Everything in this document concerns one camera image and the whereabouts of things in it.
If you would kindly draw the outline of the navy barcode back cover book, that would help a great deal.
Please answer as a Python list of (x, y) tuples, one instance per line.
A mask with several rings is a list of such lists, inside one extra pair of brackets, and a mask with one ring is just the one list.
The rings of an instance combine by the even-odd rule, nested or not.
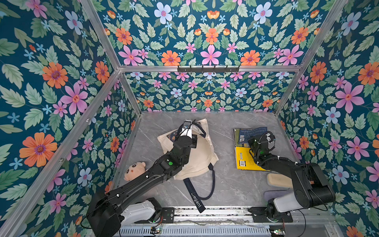
[(239, 128), (236, 130), (238, 144), (245, 144), (251, 137), (261, 136), (265, 132), (267, 132), (267, 127), (259, 127), (255, 129)]

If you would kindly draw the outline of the yellow spine book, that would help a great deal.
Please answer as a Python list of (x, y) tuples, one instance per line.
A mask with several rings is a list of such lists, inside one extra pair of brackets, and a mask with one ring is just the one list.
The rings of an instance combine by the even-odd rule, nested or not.
[(250, 154), (250, 148), (235, 147), (236, 166), (239, 170), (266, 171), (258, 166)]

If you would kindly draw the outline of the cream canvas tote bag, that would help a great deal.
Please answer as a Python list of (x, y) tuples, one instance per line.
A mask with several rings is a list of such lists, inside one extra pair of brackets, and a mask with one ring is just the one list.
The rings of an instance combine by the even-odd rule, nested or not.
[[(173, 143), (177, 139), (181, 126), (177, 130), (167, 132), (158, 137), (163, 152), (166, 153), (173, 148)], [(214, 146), (209, 135), (209, 126), (207, 119), (193, 120), (192, 132), (198, 136), (196, 148), (191, 149), (189, 160), (184, 165), (183, 169), (174, 176), (175, 180), (181, 180), (185, 184), (190, 197), (199, 213), (206, 210), (203, 202), (209, 200), (215, 191), (216, 186), (216, 173), (214, 165), (219, 160), (214, 151)], [(212, 172), (212, 188), (210, 194), (206, 197), (201, 197), (191, 182), (191, 178), (201, 177), (207, 172)]]

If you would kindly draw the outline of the blue green Animal Farm book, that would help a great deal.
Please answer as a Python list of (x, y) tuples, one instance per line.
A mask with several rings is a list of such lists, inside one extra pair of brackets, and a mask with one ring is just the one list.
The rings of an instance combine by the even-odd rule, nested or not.
[(236, 147), (249, 147), (248, 139), (252, 136), (252, 129), (236, 128), (234, 129), (234, 139)]

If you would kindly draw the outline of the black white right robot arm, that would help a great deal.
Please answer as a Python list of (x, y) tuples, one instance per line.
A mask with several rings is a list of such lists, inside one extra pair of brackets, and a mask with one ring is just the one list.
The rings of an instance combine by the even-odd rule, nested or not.
[(270, 147), (271, 143), (275, 144), (275, 136), (270, 131), (249, 138), (249, 154), (259, 167), (290, 178), (293, 191), (282, 197), (270, 199), (263, 211), (250, 208), (252, 214), (264, 215), (268, 220), (275, 222), (291, 211), (335, 202), (335, 191), (318, 164), (301, 164), (286, 157), (273, 155), (271, 151), (275, 146)]

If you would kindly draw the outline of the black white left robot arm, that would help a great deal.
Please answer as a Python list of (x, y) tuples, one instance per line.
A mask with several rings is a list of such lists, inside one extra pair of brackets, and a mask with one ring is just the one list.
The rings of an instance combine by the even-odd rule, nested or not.
[(95, 236), (116, 234), (124, 220), (122, 212), (147, 191), (177, 175), (188, 163), (191, 148), (196, 144), (197, 135), (181, 135), (174, 141), (172, 150), (157, 159), (142, 175), (107, 193), (97, 192), (86, 215)]

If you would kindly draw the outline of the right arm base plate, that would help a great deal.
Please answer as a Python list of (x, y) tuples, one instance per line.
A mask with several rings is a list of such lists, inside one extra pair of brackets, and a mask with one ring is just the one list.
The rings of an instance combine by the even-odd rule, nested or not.
[(277, 212), (273, 208), (257, 206), (247, 209), (252, 214), (255, 223), (271, 222), (271, 223), (292, 223), (293, 218), (290, 212)]

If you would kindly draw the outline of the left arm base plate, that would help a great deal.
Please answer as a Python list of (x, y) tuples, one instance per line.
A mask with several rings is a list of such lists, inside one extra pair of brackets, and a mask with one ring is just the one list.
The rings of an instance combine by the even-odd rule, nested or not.
[(135, 224), (173, 223), (175, 215), (174, 207), (162, 207), (155, 198), (148, 198), (145, 202), (150, 203), (149, 207), (153, 207), (155, 211), (149, 219), (139, 220)]

